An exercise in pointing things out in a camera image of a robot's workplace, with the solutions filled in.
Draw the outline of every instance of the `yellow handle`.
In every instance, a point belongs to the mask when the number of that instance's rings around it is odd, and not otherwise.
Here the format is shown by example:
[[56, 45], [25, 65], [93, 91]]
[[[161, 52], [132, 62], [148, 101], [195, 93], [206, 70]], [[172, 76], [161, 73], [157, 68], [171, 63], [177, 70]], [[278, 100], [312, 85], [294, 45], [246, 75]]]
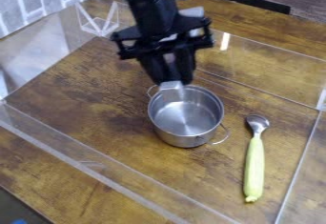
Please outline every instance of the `yellow handle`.
[[246, 202], [255, 202], [263, 191], [264, 155], [259, 135], [251, 141], [246, 157], [244, 186]]

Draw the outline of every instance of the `metal spoon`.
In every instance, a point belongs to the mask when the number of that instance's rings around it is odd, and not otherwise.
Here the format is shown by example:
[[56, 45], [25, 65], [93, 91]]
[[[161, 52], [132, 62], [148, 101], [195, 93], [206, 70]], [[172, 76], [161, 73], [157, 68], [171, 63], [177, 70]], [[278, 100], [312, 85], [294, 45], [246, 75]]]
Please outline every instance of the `metal spoon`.
[[246, 202], [255, 202], [260, 198], [263, 191], [264, 155], [260, 133], [268, 128], [270, 122], [258, 114], [250, 114], [246, 120], [252, 128], [254, 137], [250, 141], [246, 156], [243, 192], [246, 194]]

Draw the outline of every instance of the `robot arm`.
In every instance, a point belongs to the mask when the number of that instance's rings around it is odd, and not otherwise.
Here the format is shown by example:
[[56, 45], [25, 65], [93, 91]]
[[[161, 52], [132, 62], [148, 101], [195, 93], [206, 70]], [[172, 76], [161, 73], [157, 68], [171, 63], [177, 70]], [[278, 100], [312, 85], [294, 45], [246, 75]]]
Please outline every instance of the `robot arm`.
[[[179, 80], [192, 81], [196, 67], [195, 51], [212, 47], [206, 17], [187, 17], [177, 13], [176, 0], [125, 0], [136, 26], [117, 31], [111, 39], [117, 43], [121, 59], [136, 58], [157, 85]], [[198, 36], [191, 30], [203, 29]], [[123, 41], [133, 41], [128, 46]]]

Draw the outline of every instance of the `pot handle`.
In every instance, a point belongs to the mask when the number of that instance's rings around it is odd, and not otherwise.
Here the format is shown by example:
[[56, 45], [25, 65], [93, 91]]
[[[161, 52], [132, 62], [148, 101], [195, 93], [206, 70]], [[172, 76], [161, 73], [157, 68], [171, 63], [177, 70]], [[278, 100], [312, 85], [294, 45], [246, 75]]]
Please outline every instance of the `pot handle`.
[[220, 123], [220, 126], [222, 126], [222, 128], [224, 129], [224, 131], [226, 131], [226, 136], [224, 136], [224, 138], [223, 138], [222, 140], [219, 140], [218, 142], [208, 143], [210, 145], [222, 144], [222, 143], [230, 138], [230, 135], [231, 135], [230, 130], [224, 127], [223, 123]]
[[149, 98], [152, 98], [152, 96], [151, 96], [151, 91], [152, 91], [152, 89], [155, 88], [155, 87], [157, 87], [156, 85], [152, 85], [149, 88], [148, 88], [148, 91], [147, 91], [147, 94], [148, 94], [148, 97]]

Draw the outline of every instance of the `small metal pot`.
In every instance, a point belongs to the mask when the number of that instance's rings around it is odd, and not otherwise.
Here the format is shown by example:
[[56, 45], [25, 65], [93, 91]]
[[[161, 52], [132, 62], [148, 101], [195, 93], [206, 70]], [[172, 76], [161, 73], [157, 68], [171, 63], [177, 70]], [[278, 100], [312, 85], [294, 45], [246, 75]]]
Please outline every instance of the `small metal pot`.
[[165, 98], [159, 91], [148, 105], [149, 120], [159, 137], [176, 147], [200, 146], [212, 138], [222, 123], [224, 106], [220, 99], [211, 91], [194, 85], [183, 87], [181, 97], [175, 96], [168, 101]]

